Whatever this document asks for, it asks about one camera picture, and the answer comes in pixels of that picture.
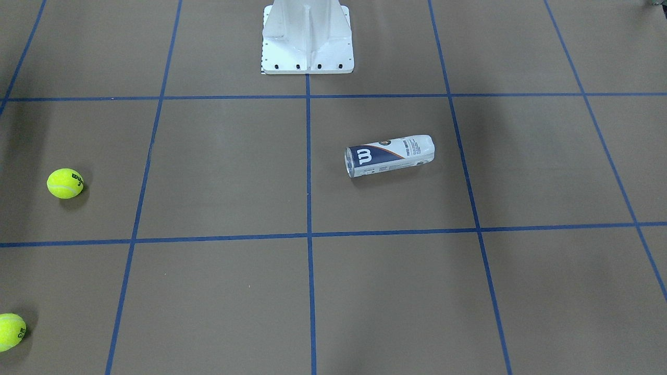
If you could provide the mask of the white blue tennis ball can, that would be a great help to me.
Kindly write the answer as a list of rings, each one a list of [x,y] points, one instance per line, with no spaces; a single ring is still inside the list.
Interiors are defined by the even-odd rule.
[[[427,164],[435,151],[429,135],[412,135],[348,147],[344,161],[348,176],[358,178]]]

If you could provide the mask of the yellow tennis ball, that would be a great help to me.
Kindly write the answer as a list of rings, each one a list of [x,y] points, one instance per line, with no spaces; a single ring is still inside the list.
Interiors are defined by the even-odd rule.
[[[70,168],[57,169],[47,178],[48,191],[60,199],[76,197],[81,194],[84,187],[81,174]]]
[[[26,335],[27,325],[18,314],[1,314],[1,352],[17,346]]]

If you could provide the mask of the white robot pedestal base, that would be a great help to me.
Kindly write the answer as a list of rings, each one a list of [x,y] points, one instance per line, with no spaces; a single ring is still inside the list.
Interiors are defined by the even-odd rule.
[[[350,10],[339,1],[274,1],[263,15],[262,74],[354,71]]]

